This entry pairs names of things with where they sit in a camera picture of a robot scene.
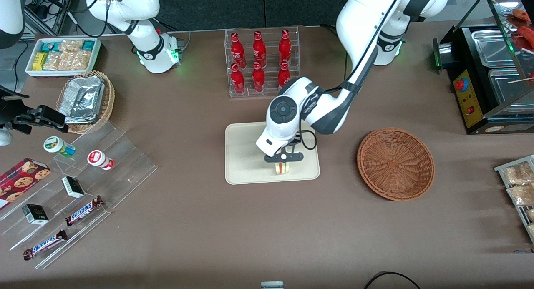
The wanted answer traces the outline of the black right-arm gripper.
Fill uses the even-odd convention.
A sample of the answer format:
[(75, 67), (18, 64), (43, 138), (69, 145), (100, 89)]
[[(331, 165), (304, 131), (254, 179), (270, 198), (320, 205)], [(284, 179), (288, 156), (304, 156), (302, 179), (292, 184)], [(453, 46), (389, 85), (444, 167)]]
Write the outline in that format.
[(11, 131), (30, 134), (32, 126), (50, 127), (61, 133), (68, 133), (65, 115), (48, 106), (40, 106), (40, 122), (36, 118), (36, 110), (25, 106), (23, 99), (28, 95), (13, 90), (0, 88), (0, 126)]

